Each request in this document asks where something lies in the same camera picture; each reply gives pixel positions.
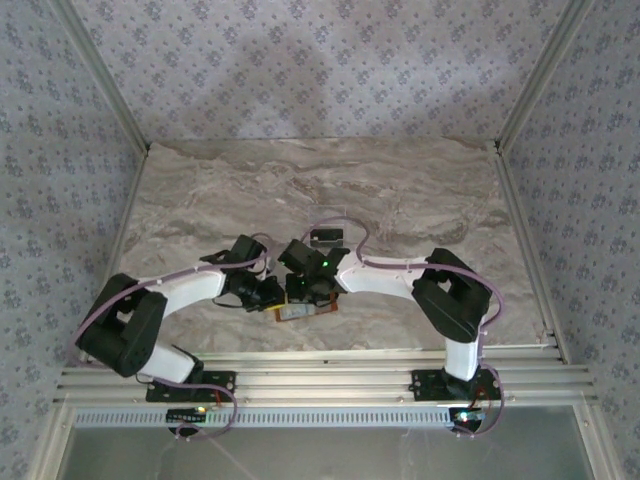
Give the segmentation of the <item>brown leather card holder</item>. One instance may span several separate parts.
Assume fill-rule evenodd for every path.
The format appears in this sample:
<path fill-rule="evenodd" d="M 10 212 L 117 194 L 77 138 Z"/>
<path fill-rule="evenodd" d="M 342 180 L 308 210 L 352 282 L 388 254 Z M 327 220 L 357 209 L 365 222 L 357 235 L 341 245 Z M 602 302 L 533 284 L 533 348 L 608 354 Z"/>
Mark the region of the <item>brown leather card holder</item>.
<path fill-rule="evenodd" d="M 275 317 L 276 311 L 278 309 L 280 309 L 281 307 L 283 307 L 285 305 L 288 305 L 288 304 L 313 304 L 313 305 L 316 306 L 316 310 L 317 310 L 317 313 L 314 316 L 334 313 L 334 312 L 338 311 L 338 304 L 337 304 L 337 301 L 336 301 L 335 298 L 330 298 L 328 301 L 320 302 L 319 304 L 314 304 L 314 303 L 286 303 L 286 304 L 281 304 L 281 305 L 277 305 L 277 306 L 274 306 L 274 307 L 270 307 L 268 309 L 268 311 L 271 312 L 274 315 L 275 321 L 276 321 L 276 317 Z"/>

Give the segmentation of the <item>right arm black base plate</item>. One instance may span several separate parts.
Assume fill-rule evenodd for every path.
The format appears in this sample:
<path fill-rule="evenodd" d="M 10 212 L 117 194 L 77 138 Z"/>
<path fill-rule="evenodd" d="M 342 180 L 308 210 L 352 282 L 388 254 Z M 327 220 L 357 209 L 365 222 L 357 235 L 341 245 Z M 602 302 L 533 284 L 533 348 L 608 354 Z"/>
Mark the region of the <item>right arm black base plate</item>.
<path fill-rule="evenodd" d="M 440 370 L 414 370 L 408 390 L 415 401 L 468 401 L 502 398 L 498 381 L 485 368 L 479 368 L 468 381 L 457 379 Z"/>

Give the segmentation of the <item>grey metal panel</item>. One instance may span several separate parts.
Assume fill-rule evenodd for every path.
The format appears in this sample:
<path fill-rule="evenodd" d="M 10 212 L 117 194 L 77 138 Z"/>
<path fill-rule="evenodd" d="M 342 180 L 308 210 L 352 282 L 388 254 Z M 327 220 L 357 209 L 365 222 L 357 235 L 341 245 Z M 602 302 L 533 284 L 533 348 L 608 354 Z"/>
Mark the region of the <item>grey metal panel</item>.
<path fill-rule="evenodd" d="M 446 429 L 80 427 L 59 480 L 595 480 L 571 408 L 513 408 L 474 439 Z"/>

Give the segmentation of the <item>aluminium mounting rail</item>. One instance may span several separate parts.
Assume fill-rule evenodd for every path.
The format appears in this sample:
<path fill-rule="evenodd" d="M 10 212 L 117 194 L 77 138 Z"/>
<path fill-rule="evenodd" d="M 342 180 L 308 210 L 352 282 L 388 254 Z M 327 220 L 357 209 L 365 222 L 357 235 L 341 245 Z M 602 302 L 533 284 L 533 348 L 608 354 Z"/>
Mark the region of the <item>aluminium mounting rail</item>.
<path fill-rule="evenodd" d="M 555 347 L 491 347 L 487 363 L 500 376 L 508 404 L 592 403 L 597 394 L 583 365 L 567 364 Z M 419 349 L 204 354 L 211 370 L 236 372 L 235 395 L 247 407 L 395 406 L 409 403 L 410 374 L 442 366 L 441 351 Z M 91 368 L 63 371 L 53 399 L 75 406 L 139 405 L 143 385 Z"/>

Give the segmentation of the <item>aluminium side rail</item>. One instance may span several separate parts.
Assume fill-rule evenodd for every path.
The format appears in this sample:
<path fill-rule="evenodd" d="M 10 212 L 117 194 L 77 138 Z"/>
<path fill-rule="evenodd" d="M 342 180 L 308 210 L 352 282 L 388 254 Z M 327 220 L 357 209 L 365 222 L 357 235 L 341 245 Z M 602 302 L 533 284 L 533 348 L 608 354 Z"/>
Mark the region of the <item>aluminium side rail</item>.
<path fill-rule="evenodd" d="M 551 289 L 546 280 L 544 268 L 527 221 L 526 212 L 519 198 L 515 179 L 510 171 L 509 162 L 506 160 L 499 140 L 492 140 L 488 145 L 495 153 L 497 174 L 523 256 L 534 300 L 545 327 L 545 335 L 552 339 L 552 343 L 559 352 L 560 360 L 565 364 L 571 364 L 571 354 L 563 336 Z"/>
<path fill-rule="evenodd" d="M 111 251 L 110 251 L 110 256 L 109 256 L 109 260 L 107 262 L 107 267 L 106 267 L 106 271 L 105 274 L 101 280 L 100 283 L 100 288 L 98 289 L 98 291 L 101 291 L 102 288 L 106 285 L 107 281 L 109 280 L 109 278 L 116 272 L 117 267 L 120 264 L 120 259 L 121 259 L 121 255 L 122 255 L 122 251 L 123 251 L 123 245 L 124 245 L 124 238 L 125 238 L 125 234 L 128 228 L 128 223 L 129 223 L 129 219 L 130 219 L 130 215 L 131 215 L 131 211 L 133 208 L 133 204 L 135 202 L 136 196 L 137 196 L 137 192 L 138 192 L 138 188 L 140 185 L 140 181 L 141 181 L 141 177 L 142 174 L 144 172 L 144 168 L 145 168 L 145 164 L 147 162 L 147 158 L 149 155 L 149 151 L 150 151 L 150 147 L 151 145 L 148 144 L 145 146 L 143 152 L 140 154 L 137 165 L 136 165 L 136 170 L 135 170 L 135 174 L 132 180 L 132 184 L 130 186 L 129 189 L 129 193 L 127 195 L 127 199 L 126 199 L 126 203 L 124 206 L 124 210 L 123 213 L 120 217 L 119 220 L 119 226 L 118 226 L 118 230 L 115 236 L 115 240 L 112 244 L 111 247 Z M 71 340 L 69 343 L 69 346 L 67 348 L 68 350 L 68 362 L 67 362 L 67 366 L 68 367 L 76 367 L 76 366 L 82 366 L 82 365 L 86 365 L 88 364 L 90 367 L 94 368 L 95 365 L 92 364 L 91 362 L 87 362 L 88 360 L 88 356 L 86 353 L 81 353 L 80 350 L 75 346 L 75 341 Z"/>

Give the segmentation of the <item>aluminium frame leg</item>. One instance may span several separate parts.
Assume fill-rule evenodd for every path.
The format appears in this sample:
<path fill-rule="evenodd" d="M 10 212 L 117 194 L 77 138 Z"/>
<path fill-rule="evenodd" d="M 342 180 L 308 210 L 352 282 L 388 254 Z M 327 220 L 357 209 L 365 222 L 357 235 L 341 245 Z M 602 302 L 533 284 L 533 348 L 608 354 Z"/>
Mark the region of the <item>aluminium frame leg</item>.
<path fill-rule="evenodd" d="M 45 419 L 26 480 L 56 480 L 75 423 L 76 409 L 56 404 Z"/>
<path fill-rule="evenodd" d="M 574 414 L 594 479 L 626 480 L 602 409 L 583 403 Z"/>

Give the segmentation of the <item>aluminium corner post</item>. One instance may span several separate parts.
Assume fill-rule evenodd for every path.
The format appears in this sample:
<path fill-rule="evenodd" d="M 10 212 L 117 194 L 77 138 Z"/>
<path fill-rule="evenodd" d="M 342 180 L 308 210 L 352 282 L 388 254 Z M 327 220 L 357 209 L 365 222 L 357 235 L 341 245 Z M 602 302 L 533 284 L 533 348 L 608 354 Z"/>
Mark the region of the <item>aluminium corner post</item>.
<path fill-rule="evenodd" d="M 567 0 L 495 140 L 499 154 L 505 155 L 512 148 L 594 3 Z"/>
<path fill-rule="evenodd" d="M 142 131 L 121 94 L 114 77 L 102 59 L 97 45 L 71 0 L 47 0 L 70 42 L 80 55 L 92 76 L 96 88 L 115 115 L 129 143 L 142 155 L 148 152 L 148 144 Z"/>

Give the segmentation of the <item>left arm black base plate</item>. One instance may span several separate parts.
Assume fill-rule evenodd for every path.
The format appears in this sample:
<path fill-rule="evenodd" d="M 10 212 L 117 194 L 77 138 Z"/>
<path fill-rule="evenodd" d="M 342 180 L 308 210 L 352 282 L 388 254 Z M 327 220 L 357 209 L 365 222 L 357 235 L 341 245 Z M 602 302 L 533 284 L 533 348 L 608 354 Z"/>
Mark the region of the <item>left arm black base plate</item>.
<path fill-rule="evenodd" d="M 195 388 L 194 384 L 216 385 L 235 392 L 234 371 L 202 371 L 191 375 L 183 388 L 153 381 L 147 386 L 145 399 L 150 403 L 231 403 L 228 394 L 210 388 Z"/>

